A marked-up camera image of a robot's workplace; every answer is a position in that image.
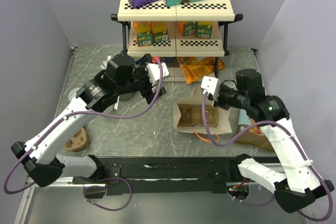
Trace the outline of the green orange box far left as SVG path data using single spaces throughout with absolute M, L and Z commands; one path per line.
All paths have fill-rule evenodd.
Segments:
M 153 34 L 149 22 L 133 22 L 138 47 L 153 45 Z

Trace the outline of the orange snack bag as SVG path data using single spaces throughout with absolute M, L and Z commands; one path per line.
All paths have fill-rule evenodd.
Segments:
M 178 64 L 186 83 L 191 84 L 204 76 L 215 73 L 215 57 L 178 57 Z

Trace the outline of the green orange box far right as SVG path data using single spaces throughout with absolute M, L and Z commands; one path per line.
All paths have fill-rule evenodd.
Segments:
M 196 37 L 210 39 L 213 31 L 213 22 L 199 21 L 197 23 Z

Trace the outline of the cream two-tier shelf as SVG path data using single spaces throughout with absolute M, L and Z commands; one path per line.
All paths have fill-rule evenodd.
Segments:
M 167 7 L 163 1 L 134 9 L 127 0 L 120 0 L 119 10 L 111 14 L 111 20 L 122 25 L 123 53 L 135 59 L 144 54 L 169 58 L 170 82 L 183 82 L 184 76 L 179 67 L 180 57 L 215 58 L 214 75 L 218 76 L 218 61 L 229 55 L 227 49 L 228 25 L 243 20 L 243 14 L 234 13 L 230 0 L 203 0 Z M 133 21 L 163 21 L 167 23 L 170 40 L 159 46 L 137 46 Z M 176 22 L 201 21 L 213 22 L 213 34 L 210 39 L 192 35 L 182 36 Z

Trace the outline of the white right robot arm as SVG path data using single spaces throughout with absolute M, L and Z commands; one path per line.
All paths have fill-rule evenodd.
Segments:
M 225 82 L 216 84 L 213 94 L 214 105 L 222 109 L 244 110 L 268 139 L 284 170 L 276 172 L 247 155 L 238 157 L 229 168 L 229 175 L 235 181 L 251 179 L 273 193 L 278 205 L 287 213 L 293 213 L 327 196 L 329 217 L 332 213 L 331 196 L 334 185 L 325 180 L 312 166 L 304 152 L 290 114 L 281 100 L 268 95 L 262 83 L 261 74 L 254 69 L 236 72 L 236 86 L 231 88 Z

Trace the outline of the grey straw holder cup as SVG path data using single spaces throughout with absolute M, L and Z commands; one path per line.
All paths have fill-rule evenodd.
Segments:
M 129 101 L 134 97 L 134 93 L 126 93 L 119 96 L 119 100 L 122 102 Z

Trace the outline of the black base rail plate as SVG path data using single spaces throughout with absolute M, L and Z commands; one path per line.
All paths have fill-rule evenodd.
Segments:
M 72 183 L 103 186 L 107 195 L 124 193 L 226 193 L 226 184 L 241 182 L 236 157 L 101 157 L 98 170 L 88 178 L 79 169 L 70 173 Z

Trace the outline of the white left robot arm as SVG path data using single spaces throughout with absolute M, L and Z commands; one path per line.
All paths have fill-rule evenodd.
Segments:
M 25 143 L 14 143 L 11 150 L 39 187 L 63 177 L 85 177 L 98 183 L 104 176 L 100 159 L 94 155 L 62 156 L 58 151 L 96 116 L 105 116 L 104 111 L 115 105 L 121 95 L 139 92 L 152 107 L 165 93 L 162 82 L 169 74 L 166 63 L 150 54 L 145 54 L 139 63 L 125 54 L 109 57 L 102 70 L 76 92 L 44 130 Z

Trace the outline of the brown cardboard cup carrier top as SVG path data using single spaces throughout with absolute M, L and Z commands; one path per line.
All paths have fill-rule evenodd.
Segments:
M 204 127 L 201 104 L 179 104 L 181 117 L 178 126 L 181 127 Z M 210 105 L 205 106 L 205 115 L 209 127 L 217 127 L 219 120 L 218 108 Z

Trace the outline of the green orange box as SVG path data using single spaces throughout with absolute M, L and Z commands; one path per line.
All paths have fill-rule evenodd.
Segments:
M 165 22 L 150 22 L 150 26 L 155 43 L 169 40 L 169 32 Z
M 199 21 L 197 23 L 196 37 L 210 39 L 213 31 L 213 22 Z
M 182 36 L 188 36 L 196 33 L 197 22 L 195 21 L 177 21 L 177 28 Z
M 133 22 L 138 47 L 153 45 L 153 34 L 149 22 Z

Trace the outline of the brown chips bag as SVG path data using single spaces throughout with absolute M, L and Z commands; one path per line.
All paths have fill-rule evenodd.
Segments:
M 255 123 L 255 121 L 249 118 L 246 111 L 240 110 L 236 134 L 243 132 L 248 126 L 253 123 Z M 235 143 L 255 146 L 259 149 L 266 150 L 272 153 L 275 152 L 271 143 L 268 141 L 268 139 L 258 126 L 250 128 L 244 135 L 239 137 L 238 140 L 235 141 Z

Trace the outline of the brown cardboard cup carrier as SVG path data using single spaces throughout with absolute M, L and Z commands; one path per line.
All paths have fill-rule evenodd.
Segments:
M 179 104 L 181 117 L 178 126 L 181 127 L 204 127 L 201 104 Z M 205 106 L 205 115 L 209 127 L 217 127 L 219 120 L 218 108 L 210 105 Z
M 64 149 L 69 152 L 83 150 L 89 143 L 86 130 L 82 127 L 65 145 Z

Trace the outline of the paper takeout bag orange handles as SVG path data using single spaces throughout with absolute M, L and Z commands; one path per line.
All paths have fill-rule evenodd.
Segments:
M 173 127 L 178 132 L 194 134 L 204 142 L 211 142 L 205 129 L 204 119 L 215 142 L 220 136 L 232 133 L 229 111 L 212 106 L 203 95 L 193 95 L 176 100 L 173 105 Z

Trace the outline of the bundle of wrapped white straws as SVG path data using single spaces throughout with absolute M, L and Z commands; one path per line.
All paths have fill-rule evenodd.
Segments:
M 111 60 L 111 59 L 112 59 L 112 56 L 111 56 L 111 55 L 107 56 L 106 60 L 104 60 L 104 61 L 102 62 L 102 64 L 100 65 L 100 68 L 101 68 L 102 70 L 106 69 L 106 68 L 107 68 L 107 64 L 108 64 L 108 62 L 109 62 L 109 60 Z

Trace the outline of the stack of white lids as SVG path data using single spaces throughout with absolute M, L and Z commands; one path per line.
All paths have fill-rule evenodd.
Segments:
M 68 100 L 71 101 L 76 95 L 77 95 L 77 92 L 80 88 L 74 88 L 72 90 L 69 91 L 68 93 Z

